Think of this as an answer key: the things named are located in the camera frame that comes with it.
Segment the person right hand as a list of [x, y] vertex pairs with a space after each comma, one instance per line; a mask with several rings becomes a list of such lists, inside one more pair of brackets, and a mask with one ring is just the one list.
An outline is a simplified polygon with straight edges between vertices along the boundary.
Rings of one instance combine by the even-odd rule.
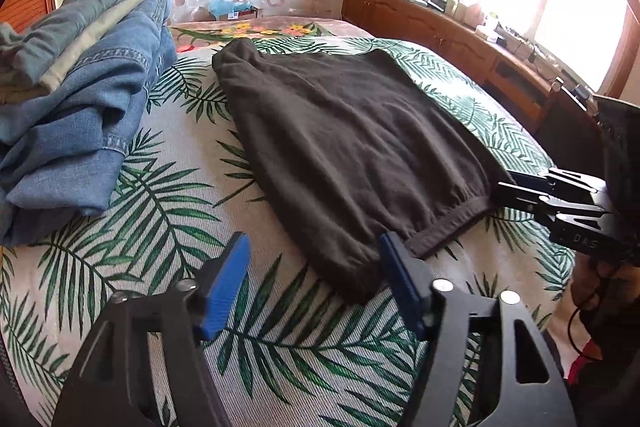
[[639, 268], [629, 263], [611, 265], [577, 253], [570, 295], [579, 309], [611, 312], [622, 309], [639, 298]]

